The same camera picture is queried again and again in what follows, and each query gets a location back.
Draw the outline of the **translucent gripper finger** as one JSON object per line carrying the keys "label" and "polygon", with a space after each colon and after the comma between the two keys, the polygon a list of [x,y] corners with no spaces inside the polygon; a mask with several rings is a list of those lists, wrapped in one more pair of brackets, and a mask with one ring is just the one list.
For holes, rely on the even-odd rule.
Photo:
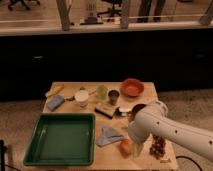
{"label": "translucent gripper finger", "polygon": [[144,145],[142,143],[134,143],[133,144],[133,157],[139,157],[142,150],[143,150]]}

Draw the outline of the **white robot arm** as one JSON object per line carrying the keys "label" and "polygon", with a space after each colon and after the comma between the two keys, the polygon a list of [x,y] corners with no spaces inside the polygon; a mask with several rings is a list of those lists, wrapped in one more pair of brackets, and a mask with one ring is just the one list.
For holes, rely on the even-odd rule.
{"label": "white robot arm", "polygon": [[169,119],[167,113],[168,108],[162,101],[148,103],[129,123],[129,137],[140,144],[155,134],[213,162],[213,132],[176,122]]}

